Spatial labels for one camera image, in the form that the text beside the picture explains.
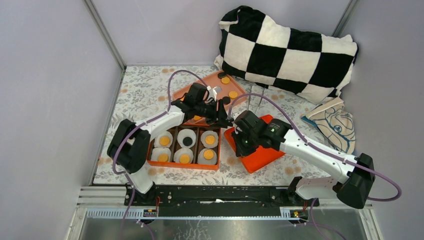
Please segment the pink cookie tray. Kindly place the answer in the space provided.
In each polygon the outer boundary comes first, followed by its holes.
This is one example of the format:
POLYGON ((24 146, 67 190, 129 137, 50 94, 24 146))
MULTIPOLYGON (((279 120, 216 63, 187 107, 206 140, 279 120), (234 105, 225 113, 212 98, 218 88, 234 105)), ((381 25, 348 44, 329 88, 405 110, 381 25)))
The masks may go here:
MULTIPOLYGON (((229 97, 228 93, 230 91, 236 91, 238 93, 238 97, 240 97, 243 94, 246 94, 246 91, 243 87, 241 87, 230 75, 227 74, 227 77, 230 79, 229 84, 222 84, 221 79, 218 78, 218 73, 224 72, 222 70, 214 72, 206 77, 203 77, 202 80, 211 88, 215 89, 217 92, 217 99, 221 99, 223 97, 229 97)), ((192 83, 189 85, 177 90, 175 93, 172 94, 172 100, 176 100, 179 98, 182 98, 188 91, 192 83)), ((244 96, 240 98, 236 103, 233 105, 232 113, 235 115, 237 110, 237 105, 243 105, 244 102, 247 101, 247 96, 244 96)), ((230 104, 224 105, 224 109, 226 111, 229 110, 230 104)), ((190 119, 187 124, 194 124, 194 125, 209 125, 204 117, 202 117, 200 120, 194 120, 194 118, 190 119)))

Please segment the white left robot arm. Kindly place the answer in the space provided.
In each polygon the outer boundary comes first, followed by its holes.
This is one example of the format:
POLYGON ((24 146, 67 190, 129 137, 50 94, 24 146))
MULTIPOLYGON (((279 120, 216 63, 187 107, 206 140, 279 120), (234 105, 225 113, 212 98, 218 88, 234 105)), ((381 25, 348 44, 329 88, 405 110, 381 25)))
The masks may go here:
POLYGON ((112 158, 112 170, 116 166, 124 168, 130 186, 136 190, 136 199, 144 206, 155 200, 153 180, 143 169, 152 140, 171 128, 180 126, 195 116, 205 118, 211 127, 227 128, 231 126, 225 106, 230 97, 216 98, 216 91, 210 86, 193 83, 183 97, 173 100, 167 111, 158 113, 139 123, 124 119, 107 148, 112 158))

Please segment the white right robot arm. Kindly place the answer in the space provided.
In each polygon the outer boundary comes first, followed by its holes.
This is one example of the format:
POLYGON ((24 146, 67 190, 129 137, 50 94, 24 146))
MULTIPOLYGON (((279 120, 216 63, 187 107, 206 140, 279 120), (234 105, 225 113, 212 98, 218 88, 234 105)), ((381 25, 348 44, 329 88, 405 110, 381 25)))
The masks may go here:
POLYGON ((342 153, 302 135, 299 130, 283 120, 270 122, 245 110, 234 120, 231 134, 238 157, 253 154, 258 147, 273 149, 298 157, 329 176, 320 178, 295 177, 287 191, 287 201, 293 206, 311 199, 338 199, 345 205, 363 209, 375 175, 363 168, 374 168, 373 159, 362 153, 356 157, 342 153))

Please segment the orange cookie box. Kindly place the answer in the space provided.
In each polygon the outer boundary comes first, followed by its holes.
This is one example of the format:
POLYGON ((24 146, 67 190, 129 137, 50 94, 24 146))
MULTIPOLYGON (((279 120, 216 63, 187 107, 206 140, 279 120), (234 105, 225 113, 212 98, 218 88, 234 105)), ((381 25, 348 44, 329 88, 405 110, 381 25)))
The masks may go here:
POLYGON ((218 127, 172 127, 152 139, 147 162, 156 167, 217 171, 221 141, 221 129, 218 127))

